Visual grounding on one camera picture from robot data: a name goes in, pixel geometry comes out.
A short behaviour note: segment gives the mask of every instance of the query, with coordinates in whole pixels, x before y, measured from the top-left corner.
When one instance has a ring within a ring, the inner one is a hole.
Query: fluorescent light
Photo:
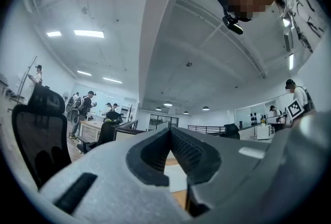
[[[291,22],[288,19],[283,18],[283,24],[285,27],[288,27],[291,24]]]
[[[104,38],[103,32],[99,31],[73,30],[73,32],[77,36],[92,36]]]
[[[290,62],[290,70],[293,69],[293,63],[294,63],[294,54],[291,54],[289,56],[289,62]]]
[[[47,35],[49,37],[52,37],[52,36],[61,36],[61,33],[60,33],[60,31],[54,31],[54,32],[47,33]]]
[[[89,73],[86,73],[86,72],[82,72],[82,71],[79,71],[79,70],[77,70],[77,72],[78,73],[80,73],[80,74],[84,74],[84,75],[89,75],[89,76],[92,76],[91,74],[89,74]]]
[[[118,83],[122,83],[122,81],[115,81],[115,80],[112,80],[112,79],[108,79],[108,78],[103,78],[104,80],[107,80],[107,81],[113,81],[113,82],[118,82]]]

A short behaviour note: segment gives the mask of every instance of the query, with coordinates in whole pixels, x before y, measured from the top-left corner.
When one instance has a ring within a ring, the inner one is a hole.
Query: pants
[[[81,129],[81,121],[84,121],[85,120],[85,115],[77,115],[76,116],[72,116],[71,117],[71,123],[73,124],[72,125],[72,128],[71,128],[71,134],[74,135],[77,131],[77,128],[79,127],[79,131]]]

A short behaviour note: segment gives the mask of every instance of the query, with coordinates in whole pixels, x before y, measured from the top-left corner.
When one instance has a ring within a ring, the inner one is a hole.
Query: ceiling
[[[201,113],[204,105],[234,109],[239,107],[232,96],[235,91],[289,73],[290,53],[284,47],[277,6],[240,23],[241,36],[224,26],[222,12],[217,0],[176,1],[168,25],[157,36],[142,108],[155,110],[169,101],[177,114]],[[298,56],[301,51],[293,53]]]
[[[44,44],[78,78],[106,84],[122,81],[138,92],[138,57],[146,0],[25,0]],[[104,38],[76,36],[74,29],[103,31]],[[60,31],[60,37],[46,32]],[[88,72],[92,76],[77,73]]]

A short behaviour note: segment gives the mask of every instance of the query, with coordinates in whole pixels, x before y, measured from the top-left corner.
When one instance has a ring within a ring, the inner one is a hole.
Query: mesh chair
[[[224,125],[225,133],[221,134],[220,137],[230,138],[230,139],[240,139],[240,135],[238,133],[239,129],[235,124]]]
[[[104,122],[101,126],[99,139],[98,139],[98,141],[95,141],[95,142],[87,142],[82,137],[78,136],[78,139],[82,142],[82,144],[77,144],[77,148],[82,153],[85,154],[97,146],[114,141],[115,140],[115,128],[117,126],[118,126],[118,123],[116,123],[116,122],[109,122],[109,121]]]
[[[16,105],[12,111],[18,147],[38,188],[71,163],[64,108],[59,94],[36,84],[28,104]]]

